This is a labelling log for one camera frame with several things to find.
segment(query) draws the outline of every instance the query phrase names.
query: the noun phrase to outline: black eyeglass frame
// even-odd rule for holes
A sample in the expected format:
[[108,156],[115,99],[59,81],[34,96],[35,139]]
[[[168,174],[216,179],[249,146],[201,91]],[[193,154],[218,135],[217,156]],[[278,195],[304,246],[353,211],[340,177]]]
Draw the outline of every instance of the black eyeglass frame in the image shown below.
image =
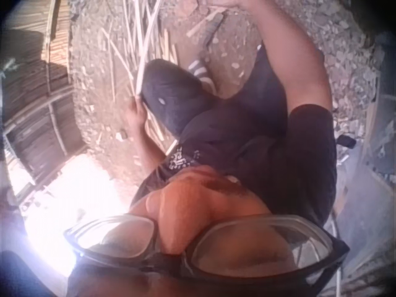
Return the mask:
[[[129,214],[111,217],[112,219],[118,217],[125,217]],[[138,217],[135,215],[130,215],[135,218],[139,218],[139,220],[147,220],[151,222],[153,225],[153,234],[150,239],[150,242],[147,245],[147,248],[144,252],[139,254],[133,258],[123,258],[123,257],[112,257],[107,256],[104,254],[100,254],[97,252],[90,251],[89,249],[84,249],[80,247],[74,240],[74,233],[76,231],[82,230],[84,227],[89,226],[90,224],[96,222],[87,223],[81,227],[79,227],[75,232],[72,230],[75,228],[70,228],[64,232],[64,237],[66,238],[67,242],[72,246],[72,248],[80,254],[82,257],[86,257],[94,262],[98,262],[101,265],[107,265],[109,267],[117,267],[117,268],[131,268],[137,269],[141,272],[160,272],[160,273],[168,273],[174,277],[181,277],[181,278],[193,278],[198,280],[203,280],[205,282],[211,282],[214,284],[221,284],[221,285],[228,285],[228,286],[270,286],[272,288],[283,288],[285,284],[287,287],[290,287],[295,283],[296,286],[306,286],[306,279],[314,275],[315,273],[319,273],[322,271],[320,277],[313,283],[309,285],[312,292],[319,293],[322,289],[326,286],[326,284],[330,281],[333,277],[334,273],[337,269],[342,265],[342,262],[345,260],[348,252],[349,247],[342,241],[337,238],[334,238],[328,232],[326,232],[323,228],[319,228],[316,225],[313,225],[311,222],[295,215],[251,215],[242,218],[235,218],[235,219],[227,219],[217,221],[204,230],[202,230],[188,245],[186,250],[178,256],[174,255],[166,255],[160,252],[153,252],[155,250],[157,239],[158,239],[158,225],[156,221],[145,218],[145,217]],[[312,265],[304,267],[302,269],[294,270],[292,272],[283,273],[280,275],[271,275],[267,277],[254,277],[254,278],[242,278],[242,277],[226,277],[221,275],[215,275],[212,273],[205,272],[200,268],[197,268],[192,263],[192,255],[196,250],[197,245],[201,242],[202,238],[213,228],[218,225],[224,223],[238,223],[247,220],[257,219],[257,218],[264,218],[266,220],[270,220],[271,217],[284,218],[284,219],[293,219],[295,222],[303,222],[305,225],[311,228],[311,231],[318,233],[322,232],[330,239],[330,244],[332,245],[332,249],[327,255],[326,258],[316,262]],[[98,223],[105,223],[106,221],[98,220]]]

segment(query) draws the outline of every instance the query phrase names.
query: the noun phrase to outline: man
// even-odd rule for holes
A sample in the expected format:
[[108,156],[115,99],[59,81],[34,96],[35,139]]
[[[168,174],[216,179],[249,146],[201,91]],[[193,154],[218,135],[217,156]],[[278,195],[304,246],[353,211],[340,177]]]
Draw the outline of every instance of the man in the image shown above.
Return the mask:
[[[255,20],[264,46],[251,76],[221,100],[166,61],[147,65],[127,120],[149,176],[129,215],[66,233],[88,261],[71,277],[70,296],[311,296],[348,251],[318,228],[336,182],[320,52],[274,0],[212,2]],[[143,102],[179,141],[169,156],[145,132]],[[110,224],[100,240],[80,243],[87,230]]]

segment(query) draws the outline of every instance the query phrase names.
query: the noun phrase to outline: black t-shirt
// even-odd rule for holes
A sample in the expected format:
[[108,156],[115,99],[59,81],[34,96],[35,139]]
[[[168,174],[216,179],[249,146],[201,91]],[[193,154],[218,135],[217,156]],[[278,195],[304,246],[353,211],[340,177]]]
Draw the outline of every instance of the black t-shirt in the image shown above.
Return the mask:
[[273,214],[299,215],[323,225],[335,199],[336,149],[332,115],[317,105],[291,112],[282,137],[257,127],[230,106],[195,117],[179,144],[142,183],[132,203],[188,166],[209,165],[238,178]]

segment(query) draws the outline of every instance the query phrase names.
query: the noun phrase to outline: ground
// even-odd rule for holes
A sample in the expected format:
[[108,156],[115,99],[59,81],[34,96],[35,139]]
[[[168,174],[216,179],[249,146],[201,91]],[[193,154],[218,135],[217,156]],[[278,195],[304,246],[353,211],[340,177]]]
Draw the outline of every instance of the ground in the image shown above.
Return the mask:
[[[179,11],[179,1],[164,0],[160,11],[161,28],[170,31],[176,44],[180,65],[186,67],[201,54],[207,61],[219,95],[226,99],[236,93],[249,76],[257,46],[261,43],[256,26],[239,9],[224,12],[225,18],[206,50],[198,46],[200,33],[186,36],[196,23],[214,8],[199,5],[191,14]],[[372,67],[373,47],[365,48],[366,35],[352,16],[336,0],[278,0],[309,33],[324,54],[333,92],[335,135],[352,136],[362,141],[365,135],[367,104],[375,97],[376,70]],[[116,96],[111,91],[108,42],[102,28],[112,28],[111,38],[119,48],[127,36],[123,24],[123,0],[86,3],[73,1],[71,25],[71,74],[75,85],[77,124],[89,153],[94,155],[118,185],[126,204],[144,179],[133,140],[120,142],[116,133],[125,126],[124,111],[130,100],[129,80],[117,57],[114,58]],[[165,135],[163,148],[172,143]],[[348,154],[338,148],[341,162]]]

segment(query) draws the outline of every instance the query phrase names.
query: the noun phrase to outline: leg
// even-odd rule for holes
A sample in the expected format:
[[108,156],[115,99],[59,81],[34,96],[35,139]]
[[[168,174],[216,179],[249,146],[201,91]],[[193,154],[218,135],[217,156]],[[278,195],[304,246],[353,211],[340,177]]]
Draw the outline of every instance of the leg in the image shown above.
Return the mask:
[[288,119],[286,94],[271,68],[263,45],[257,52],[249,79],[231,101],[250,111],[265,131],[274,136],[285,135]]
[[147,64],[142,94],[147,107],[176,138],[186,124],[219,101],[191,73],[161,59]]

